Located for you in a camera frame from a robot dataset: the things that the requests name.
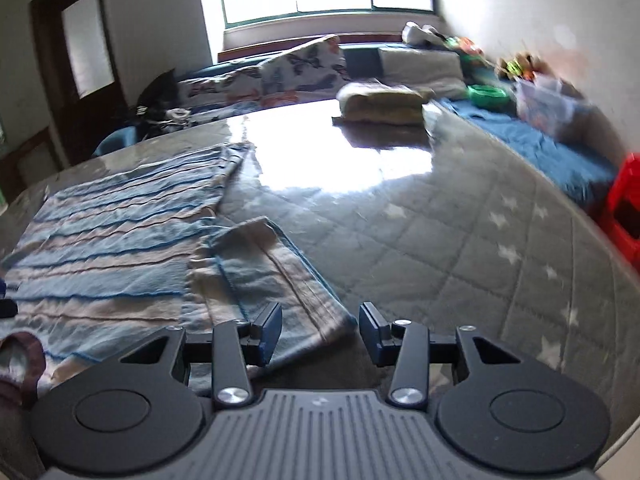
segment blue striped towel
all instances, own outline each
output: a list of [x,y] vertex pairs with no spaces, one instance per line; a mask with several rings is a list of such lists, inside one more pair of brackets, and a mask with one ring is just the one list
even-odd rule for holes
[[[251,320],[263,300],[284,308],[272,360],[281,365],[353,329],[354,320],[267,218],[215,218],[250,145],[221,144],[70,187],[51,196],[2,261],[18,316],[0,338],[41,341],[41,392],[166,325],[208,332]],[[190,386],[210,387],[194,366]]]

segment blue chair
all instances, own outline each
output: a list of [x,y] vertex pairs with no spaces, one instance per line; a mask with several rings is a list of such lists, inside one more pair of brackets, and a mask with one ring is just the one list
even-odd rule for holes
[[127,146],[133,146],[138,142],[138,134],[135,126],[127,126],[109,134],[94,151],[94,156],[103,156],[116,152]]

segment clear plastic container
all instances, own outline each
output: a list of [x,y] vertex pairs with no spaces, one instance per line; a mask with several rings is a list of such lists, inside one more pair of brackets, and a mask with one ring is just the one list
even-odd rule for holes
[[579,142],[592,110],[591,105],[547,86],[551,85],[537,86],[524,80],[518,82],[518,117],[557,142]]

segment blue blanket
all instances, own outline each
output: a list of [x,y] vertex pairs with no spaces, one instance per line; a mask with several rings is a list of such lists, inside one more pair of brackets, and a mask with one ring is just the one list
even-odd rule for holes
[[615,166],[583,144],[555,142],[517,118],[482,110],[468,100],[441,103],[527,159],[583,209],[603,200],[616,178]]

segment window sill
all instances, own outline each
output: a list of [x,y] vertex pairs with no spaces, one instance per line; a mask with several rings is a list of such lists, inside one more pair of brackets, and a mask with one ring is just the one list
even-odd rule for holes
[[247,23],[224,31],[224,50],[241,48],[257,43],[321,36],[347,32],[399,34],[406,22],[433,25],[446,33],[444,21],[434,12],[416,10],[363,10],[327,12],[275,18],[264,22]]

